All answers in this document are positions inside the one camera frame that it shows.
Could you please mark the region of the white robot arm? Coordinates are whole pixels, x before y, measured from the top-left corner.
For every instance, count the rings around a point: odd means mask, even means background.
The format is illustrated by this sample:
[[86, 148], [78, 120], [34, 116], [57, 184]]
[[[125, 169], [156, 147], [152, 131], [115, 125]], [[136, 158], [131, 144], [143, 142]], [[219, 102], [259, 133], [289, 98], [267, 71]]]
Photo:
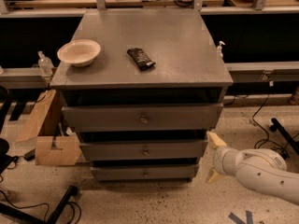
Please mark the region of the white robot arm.
[[223, 176], [234, 176], [238, 183], [258, 193], [299, 204], [299, 174], [287, 171], [283, 158], [271, 149], [243, 149], [229, 147], [216, 133], [206, 133], [213, 151], [213, 166], [206, 182]]

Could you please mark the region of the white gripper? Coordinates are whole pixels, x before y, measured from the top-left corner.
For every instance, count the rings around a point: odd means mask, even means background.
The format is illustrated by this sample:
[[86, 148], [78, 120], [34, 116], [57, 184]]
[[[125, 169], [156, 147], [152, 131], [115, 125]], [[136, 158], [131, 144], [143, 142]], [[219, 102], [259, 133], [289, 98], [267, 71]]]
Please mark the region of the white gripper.
[[240, 152], [234, 148], [227, 147], [227, 144], [213, 132], [207, 132], [208, 143], [211, 148], [216, 149], [213, 164], [208, 172], [206, 182], [215, 183], [224, 178], [224, 175], [235, 175], [237, 158]]

